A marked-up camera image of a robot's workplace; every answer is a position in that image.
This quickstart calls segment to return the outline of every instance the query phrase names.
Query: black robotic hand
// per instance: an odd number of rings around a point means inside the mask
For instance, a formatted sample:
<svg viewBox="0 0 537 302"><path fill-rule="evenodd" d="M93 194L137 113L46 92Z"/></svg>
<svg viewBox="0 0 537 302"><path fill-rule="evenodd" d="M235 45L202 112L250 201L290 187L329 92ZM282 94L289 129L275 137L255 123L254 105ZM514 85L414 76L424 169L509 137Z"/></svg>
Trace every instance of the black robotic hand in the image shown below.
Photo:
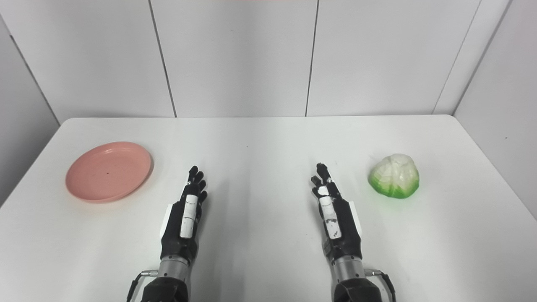
<svg viewBox="0 0 537 302"><path fill-rule="evenodd" d="M366 279L361 261L361 238L351 205L341 197L324 164L317 164L317 174L319 176L313 176L311 181L324 221L324 252L337 278L334 302L382 302L379 288Z"/></svg>
<svg viewBox="0 0 537 302"><path fill-rule="evenodd" d="M207 198L203 176L196 166L188 172L181 199L174 203L161 239L157 278L144 288L142 302L188 302L186 279L198 254L195 237L201 204Z"/></svg>
<svg viewBox="0 0 537 302"><path fill-rule="evenodd" d="M170 213L170 218L162 236L161 259L178 255L190 265L198 254L195 237L201 219L201 204L207 198L203 172L194 166L188 172L188 179L181 194Z"/></svg>

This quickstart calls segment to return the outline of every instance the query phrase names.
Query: white panel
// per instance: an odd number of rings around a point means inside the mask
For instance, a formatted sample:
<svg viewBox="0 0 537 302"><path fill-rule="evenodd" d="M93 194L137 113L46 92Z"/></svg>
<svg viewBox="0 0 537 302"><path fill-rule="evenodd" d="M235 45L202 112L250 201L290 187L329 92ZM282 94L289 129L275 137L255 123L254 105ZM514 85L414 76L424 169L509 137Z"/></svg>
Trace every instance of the white panel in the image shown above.
<svg viewBox="0 0 537 302"><path fill-rule="evenodd" d="M0 18L0 205L57 128Z"/></svg>
<svg viewBox="0 0 537 302"><path fill-rule="evenodd" d="M431 113L478 3L321 1L308 115Z"/></svg>
<svg viewBox="0 0 537 302"><path fill-rule="evenodd" d="M461 46L434 114L453 114L509 0L482 0Z"/></svg>
<svg viewBox="0 0 537 302"><path fill-rule="evenodd" d="M316 1L153 1L181 117L303 116Z"/></svg>
<svg viewBox="0 0 537 302"><path fill-rule="evenodd" d="M0 0L0 12L60 122L172 117L145 0Z"/></svg>
<svg viewBox="0 0 537 302"><path fill-rule="evenodd" d="M455 116L537 217L537 2L513 1Z"/></svg>

